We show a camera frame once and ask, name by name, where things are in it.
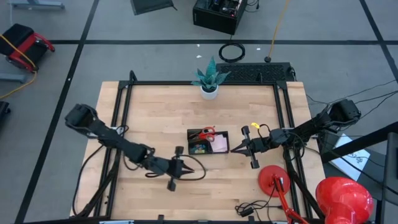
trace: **scissors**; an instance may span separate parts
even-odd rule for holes
[[[197,135],[199,139],[204,139],[209,142],[213,142],[215,140],[214,135],[216,131],[213,127],[205,127],[200,130],[198,133],[192,134],[191,136]]]

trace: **concrete floor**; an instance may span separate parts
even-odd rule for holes
[[[50,122],[65,82],[71,82],[49,153],[25,221],[41,221],[69,216],[73,190],[87,140],[67,129],[63,117],[75,103],[95,106],[101,82],[125,80],[133,69],[139,80],[193,80],[196,68],[205,68],[221,44],[201,44],[201,40],[228,40],[230,35],[192,24],[194,0],[174,0],[173,8],[135,16],[130,0],[99,0],[87,40],[197,40],[197,44],[104,45],[86,44],[75,72],[72,60],[78,49],[86,20],[94,0],[64,0],[66,10],[14,9],[14,22],[32,27],[50,40],[64,41],[55,53],[47,53],[40,64],[37,80],[31,86],[6,99],[12,114],[0,132],[0,217],[1,223],[15,220],[33,168],[44,143]],[[394,0],[367,0],[369,10],[384,40],[398,42]],[[269,40],[284,1],[261,0],[260,9],[245,13],[233,39]],[[0,1],[0,32],[9,27],[10,8]],[[280,27],[279,40],[378,40],[360,1],[292,1]],[[245,44],[241,62],[262,62],[270,45]],[[398,46],[388,45],[398,60]],[[226,49],[233,57],[236,49]],[[396,79],[379,44],[281,45],[274,48],[273,62],[290,62],[297,79],[316,100],[334,99]],[[22,71],[0,60],[0,72]],[[18,83],[0,82],[0,95],[18,87]],[[397,89],[397,83],[355,96],[354,101],[383,95]],[[397,121],[397,97],[393,96],[358,124],[348,135],[362,135]],[[381,99],[358,105],[363,113]],[[312,115],[322,105],[310,105]],[[371,149],[385,153],[385,144]]]

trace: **gray floor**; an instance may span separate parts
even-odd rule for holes
[[[14,22],[31,26],[52,40],[79,40],[93,0],[65,0],[65,11],[13,10]],[[174,40],[229,39],[229,35],[192,24],[194,0],[174,0],[173,8],[139,16],[129,0],[99,0],[88,40]],[[385,40],[398,40],[393,0],[367,0]],[[283,1],[262,0],[260,10],[245,13],[233,39],[269,40]],[[0,31],[9,27],[9,7],[0,2]],[[377,40],[357,0],[292,1],[282,22],[282,40]],[[49,154],[26,221],[66,218],[80,168],[86,139],[67,129],[63,117],[75,103],[95,106],[101,82],[127,79],[133,69],[139,80],[192,80],[196,68],[205,68],[210,57],[216,62],[219,44],[169,45],[85,45],[55,130]],[[12,114],[0,132],[0,217],[1,223],[15,220],[27,184],[47,134],[77,45],[56,45],[40,64],[36,82],[10,96]],[[262,62],[269,45],[245,44],[241,62]],[[398,46],[390,45],[398,60]],[[233,57],[236,49],[226,49]],[[290,62],[307,93],[316,100],[332,101],[377,84],[394,80],[379,45],[276,45],[273,62]],[[4,60],[0,72],[21,73]],[[0,82],[0,95],[19,86]],[[354,101],[383,95],[397,89],[397,83],[368,91]],[[396,96],[346,131],[362,135],[397,121]],[[367,113],[381,100],[358,105]],[[322,105],[310,105],[317,114]],[[385,144],[372,147],[385,153]]]

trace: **yellow cable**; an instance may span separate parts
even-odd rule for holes
[[[22,56],[24,56],[24,58],[26,58],[26,60],[28,60],[28,61],[32,64],[33,68],[36,68],[35,63],[33,63],[33,61],[32,61],[31,59],[29,59],[29,57],[27,57],[24,53],[22,53],[20,50],[18,50],[18,49],[17,49],[12,43],[10,43],[3,35],[0,34],[0,37],[3,38],[3,39],[7,42],[7,44],[9,44],[14,50],[16,50],[16,51],[17,51],[18,53],[20,53]],[[3,96],[0,96],[0,100],[1,100],[1,99],[4,99],[5,97],[8,97],[9,95],[11,95],[11,94],[13,94],[13,93],[15,93],[15,92],[17,92],[17,91],[19,91],[19,90],[21,90],[21,89],[23,89],[25,86],[32,84],[32,83],[35,81],[36,76],[37,76],[37,72],[34,71],[33,78],[31,79],[31,81],[29,81],[28,83],[25,83],[25,84],[21,85],[20,87],[16,88],[15,90],[12,90],[11,92],[9,92],[9,93],[7,93],[7,94],[5,94],[5,95],[3,95]]]
[[[269,58],[271,58],[271,54],[272,54],[272,51],[273,51],[273,49],[274,49],[274,42],[275,42],[275,38],[276,38],[276,33],[278,33],[279,24],[280,24],[280,22],[282,21],[282,19],[283,19],[283,17],[284,17],[284,14],[285,14],[285,12],[286,12],[287,6],[289,5],[289,2],[290,2],[290,0],[286,0],[284,10],[283,10],[283,11],[281,12],[281,14],[279,15],[278,23],[277,23],[277,25],[276,25],[276,27],[275,27],[274,36],[273,36],[272,42],[271,42],[271,49],[269,50],[269,53],[268,53],[268,57],[269,57]]]

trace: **wooden tabletop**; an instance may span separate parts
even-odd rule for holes
[[[111,123],[118,82],[104,82],[99,94],[96,110],[108,126]],[[303,83],[288,83],[290,104],[295,125],[311,118]],[[119,112],[120,122],[122,108]],[[280,91],[284,121],[287,117]],[[127,125],[130,127],[125,138],[129,141],[156,148],[156,156],[171,158],[176,146],[183,146],[187,153],[187,129],[215,126],[217,131],[228,131],[231,148],[243,139],[241,128],[248,125],[251,137],[258,137],[252,122],[266,123],[271,129],[279,128],[274,92],[271,86],[220,86],[215,100],[204,100],[197,86],[191,85],[138,85],[133,86]],[[261,129],[267,136],[267,129]],[[85,159],[99,144],[89,140]],[[308,147],[317,148],[314,140]],[[80,211],[98,188],[104,152],[102,150],[87,163],[81,177],[76,199]],[[278,165],[285,168],[282,148],[263,154],[256,154],[260,169],[251,169],[250,158],[241,154],[217,154],[196,156],[207,169],[207,176],[200,181],[176,181],[177,189],[166,189],[168,176],[154,179],[145,178],[144,169],[129,171],[120,163],[112,219],[155,220],[159,214],[166,220],[247,220],[236,214],[234,207],[243,202],[267,200],[269,196],[260,190],[257,177],[261,168]],[[185,163],[197,170],[186,178],[200,177],[198,164],[189,158]],[[310,150],[305,152],[303,166],[309,191],[315,196],[315,188],[325,178],[320,156]],[[301,214],[305,215],[302,194],[297,188]],[[286,199],[291,206],[290,192]],[[280,205],[279,199],[272,198],[270,205]],[[261,220],[268,220],[267,209],[258,210]],[[270,208],[271,220],[286,220],[282,210]]]

